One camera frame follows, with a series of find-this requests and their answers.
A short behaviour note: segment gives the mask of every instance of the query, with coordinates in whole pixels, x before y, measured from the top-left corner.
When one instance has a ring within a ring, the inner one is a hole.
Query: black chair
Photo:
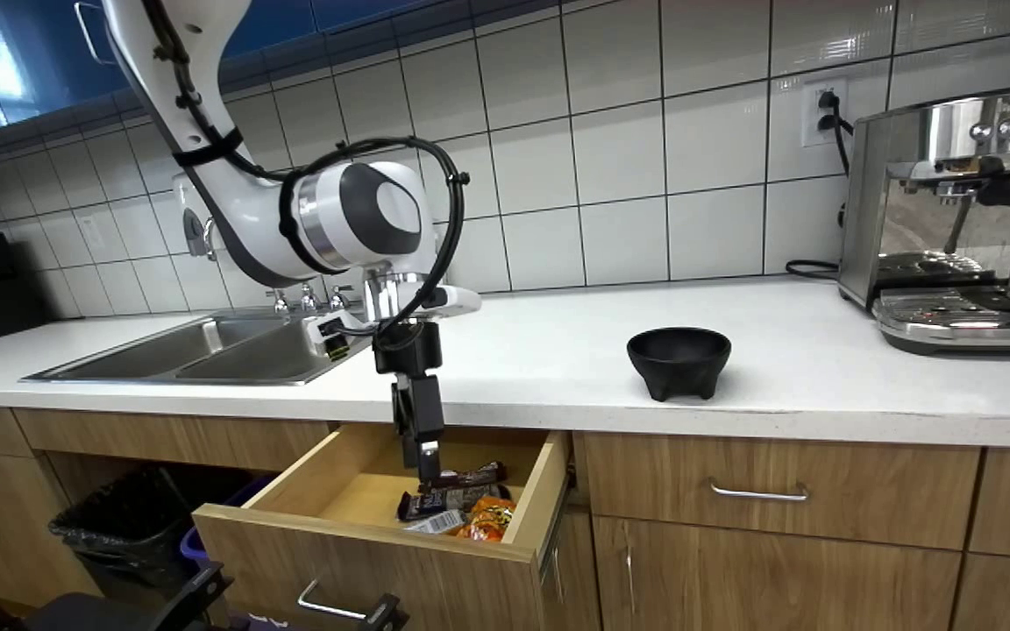
[[[0,611],[0,631],[189,631],[198,628],[209,603],[228,590],[222,563],[198,569],[161,611],[138,611],[103,597],[67,593],[27,622]]]

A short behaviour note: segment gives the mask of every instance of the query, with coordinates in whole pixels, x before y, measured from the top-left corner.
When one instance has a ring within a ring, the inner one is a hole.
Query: electrical outlet
[[[825,90],[840,97],[840,117],[850,120],[850,80],[805,85],[798,90],[798,149],[832,149],[832,134],[817,130],[820,117],[827,117],[817,104]]]

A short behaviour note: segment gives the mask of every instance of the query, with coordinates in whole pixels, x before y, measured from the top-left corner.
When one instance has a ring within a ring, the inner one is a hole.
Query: white countertop
[[[0,408],[389,420],[360,352],[307,385],[21,381],[189,316],[91,320],[0,341]],[[707,327],[734,341],[716,401],[651,403],[627,337]],[[1010,445],[1010,357],[921,357],[882,345],[825,279],[717,279],[489,297],[442,327],[447,424]]]

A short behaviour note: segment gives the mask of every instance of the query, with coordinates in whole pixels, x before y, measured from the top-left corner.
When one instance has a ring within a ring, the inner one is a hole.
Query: white tile wall
[[[228,96],[251,156],[419,134],[461,172],[447,279],[475,290],[783,274],[839,255],[844,179],[817,96],[850,120],[1010,85],[991,0],[572,0]],[[424,177],[433,227],[446,185]],[[152,120],[0,156],[0,233],[63,316],[266,304],[228,255],[184,255]]]

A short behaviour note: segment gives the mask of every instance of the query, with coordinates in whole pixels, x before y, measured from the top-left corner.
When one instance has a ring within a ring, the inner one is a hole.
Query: black bowl
[[[645,331],[627,345],[651,401],[716,395],[728,341],[716,331]]]

